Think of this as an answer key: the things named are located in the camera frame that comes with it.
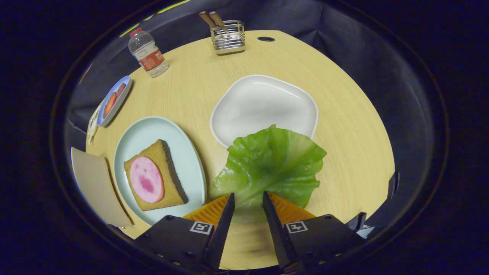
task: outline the light blue plate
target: light blue plate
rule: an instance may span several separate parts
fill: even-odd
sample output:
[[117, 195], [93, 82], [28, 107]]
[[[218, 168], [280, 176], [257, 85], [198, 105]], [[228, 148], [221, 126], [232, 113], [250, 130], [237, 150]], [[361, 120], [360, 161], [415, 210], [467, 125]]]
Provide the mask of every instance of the light blue plate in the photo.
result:
[[[112, 109], [109, 111], [107, 116], [103, 118], [103, 113], [105, 109], [105, 105], [107, 105], [107, 102], [109, 101], [109, 98], [111, 97], [111, 94], [113, 92], [117, 92], [119, 87], [122, 85], [122, 83], [126, 83], [126, 87], [123, 89], [121, 95], [115, 100], [114, 106], [112, 106]], [[107, 95], [104, 98], [104, 101], [102, 102], [102, 106], [100, 106], [100, 111], [98, 111], [98, 117], [97, 117], [97, 126], [98, 127], [103, 127], [107, 125], [115, 116], [119, 108], [121, 107], [122, 103], [126, 99], [127, 94], [129, 93], [129, 90], [131, 89], [131, 84], [132, 84], [131, 77], [124, 76], [119, 80], [113, 87], [112, 89], [107, 93]]]
[[[157, 139], [167, 142], [175, 170], [188, 197], [184, 205], [142, 211], [134, 199], [124, 171], [124, 162]], [[149, 116], [136, 121], [122, 135], [114, 154], [114, 174], [122, 199], [141, 220], [154, 225], [165, 215], [184, 216], [205, 203], [206, 183], [202, 163], [187, 135], [172, 121]]]

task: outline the green cabbage leaf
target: green cabbage leaf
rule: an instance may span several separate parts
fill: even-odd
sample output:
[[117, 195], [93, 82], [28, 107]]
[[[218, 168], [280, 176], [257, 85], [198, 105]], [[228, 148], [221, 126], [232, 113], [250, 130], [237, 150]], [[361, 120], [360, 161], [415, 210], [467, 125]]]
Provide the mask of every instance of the green cabbage leaf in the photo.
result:
[[263, 192], [271, 191], [306, 207], [319, 187], [316, 173], [326, 155], [309, 137], [275, 125], [238, 137], [228, 149], [226, 165], [212, 182], [211, 199], [234, 192], [233, 221], [262, 222]]

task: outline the oval plate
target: oval plate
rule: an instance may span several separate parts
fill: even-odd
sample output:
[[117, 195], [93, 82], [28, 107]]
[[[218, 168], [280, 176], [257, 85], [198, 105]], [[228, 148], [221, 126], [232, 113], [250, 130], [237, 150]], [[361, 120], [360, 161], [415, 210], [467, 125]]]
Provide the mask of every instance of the oval plate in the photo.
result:
[[237, 137], [245, 137], [276, 124], [314, 137], [319, 111], [314, 99], [304, 90], [285, 81], [249, 75], [237, 80], [214, 107], [210, 128], [224, 147]]
[[[112, 106], [112, 109], [109, 111], [107, 116], [103, 118], [103, 113], [105, 109], [105, 105], [107, 105], [107, 102], [109, 101], [109, 98], [111, 97], [111, 94], [113, 92], [117, 92], [119, 87], [122, 85], [122, 83], [126, 83], [125, 88], [122, 90], [121, 95], [115, 100], [114, 106]], [[121, 107], [122, 103], [126, 99], [127, 94], [129, 93], [129, 90], [131, 89], [131, 84], [132, 84], [131, 77], [124, 76], [119, 80], [113, 87], [112, 89], [107, 93], [107, 95], [104, 98], [104, 101], [102, 101], [102, 106], [100, 107], [100, 111], [98, 112], [98, 117], [97, 117], [97, 126], [98, 127], [104, 127], [106, 126], [112, 118], [115, 116], [115, 113], [119, 110]]]
[[[129, 187], [124, 162], [139, 154], [157, 139], [166, 141], [170, 148], [173, 164], [188, 202], [179, 206], [142, 211]], [[163, 117], [145, 117], [136, 121], [124, 132], [115, 149], [114, 174], [122, 199], [141, 220], [150, 226], [165, 215], [181, 217], [205, 203], [206, 183], [199, 155], [185, 132]]]

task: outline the round table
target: round table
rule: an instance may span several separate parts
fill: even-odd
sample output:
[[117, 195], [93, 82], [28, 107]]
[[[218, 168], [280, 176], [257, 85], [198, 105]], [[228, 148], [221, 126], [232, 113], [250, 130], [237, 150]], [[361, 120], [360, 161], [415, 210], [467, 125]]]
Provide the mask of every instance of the round table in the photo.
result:
[[[260, 41], [261, 36], [275, 41]], [[164, 57], [170, 67], [162, 75], [151, 78], [142, 68], [131, 74], [133, 86], [118, 114], [107, 127], [98, 128], [93, 144], [87, 144], [87, 153], [107, 158], [113, 179], [115, 148], [124, 131], [143, 117], [162, 116], [191, 139], [210, 187], [227, 160], [226, 148], [211, 134], [211, 112], [236, 80], [262, 74], [305, 90], [319, 108], [313, 141], [328, 154], [316, 175], [321, 185], [312, 193], [306, 210], [317, 216], [332, 214], [346, 223], [361, 211], [368, 217], [386, 200], [394, 157], [384, 125], [360, 87], [313, 47], [280, 31], [257, 30], [246, 31], [246, 50], [241, 53], [218, 56], [209, 37], [164, 53]], [[121, 201], [133, 222], [121, 230], [137, 238], [149, 226]], [[231, 223], [221, 268], [276, 264], [267, 223]]]

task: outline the red bottle cap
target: red bottle cap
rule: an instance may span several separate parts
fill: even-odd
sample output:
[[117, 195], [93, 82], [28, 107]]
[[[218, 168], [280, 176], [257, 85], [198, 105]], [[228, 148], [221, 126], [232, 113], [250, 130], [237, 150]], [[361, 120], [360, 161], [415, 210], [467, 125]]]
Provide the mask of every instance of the red bottle cap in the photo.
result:
[[129, 36], [133, 36], [134, 34], [136, 34], [136, 33], [140, 32], [140, 31], [142, 31], [142, 30], [143, 30], [143, 28], [138, 28], [138, 29], [136, 29], [135, 31], [133, 31], [133, 32], [132, 32], [132, 33], [131, 33]]

